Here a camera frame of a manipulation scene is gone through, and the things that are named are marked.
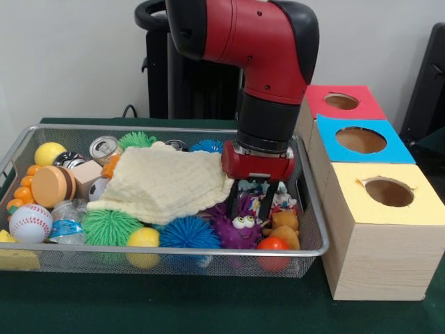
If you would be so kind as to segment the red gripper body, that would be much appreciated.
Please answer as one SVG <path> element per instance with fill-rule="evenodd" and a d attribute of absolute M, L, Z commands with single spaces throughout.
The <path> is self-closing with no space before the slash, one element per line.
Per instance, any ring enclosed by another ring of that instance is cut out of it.
<path fill-rule="evenodd" d="M 283 154 L 268 154 L 248 150 L 236 141 L 225 141 L 221 164 L 227 176 L 235 180 L 259 178 L 279 182 L 292 174 L 295 157 L 290 147 Z"/>

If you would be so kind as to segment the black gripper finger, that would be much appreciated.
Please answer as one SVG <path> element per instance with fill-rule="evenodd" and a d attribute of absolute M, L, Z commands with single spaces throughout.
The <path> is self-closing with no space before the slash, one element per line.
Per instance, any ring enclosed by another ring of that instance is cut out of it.
<path fill-rule="evenodd" d="M 271 182 L 267 189 L 265 197 L 261 200 L 259 209 L 259 218 L 262 221 L 267 221 L 270 213 L 270 209 L 273 203 L 274 195 L 278 189 L 279 182 Z"/>
<path fill-rule="evenodd" d="M 234 183 L 231 187 L 229 196 L 227 198 L 227 217 L 230 219 L 235 218 L 238 212 L 238 183 L 239 180 L 234 180 Z"/>

